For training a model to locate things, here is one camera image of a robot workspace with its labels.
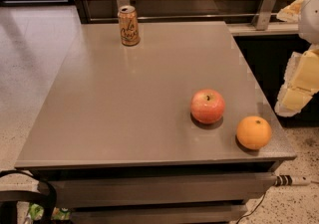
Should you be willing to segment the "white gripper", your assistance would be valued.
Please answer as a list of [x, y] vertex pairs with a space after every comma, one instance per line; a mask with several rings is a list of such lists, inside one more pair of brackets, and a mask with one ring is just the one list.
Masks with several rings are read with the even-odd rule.
[[[298, 21], [299, 37], [310, 44], [319, 44], [319, 0], [295, 0], [282, 8], [276, 18], [288, 23]], [[286, 66], [275, 112], [284, 117], [294, 116], [318, 92], [319, 50], [308, 50], [303, 54], [293, 52]]]

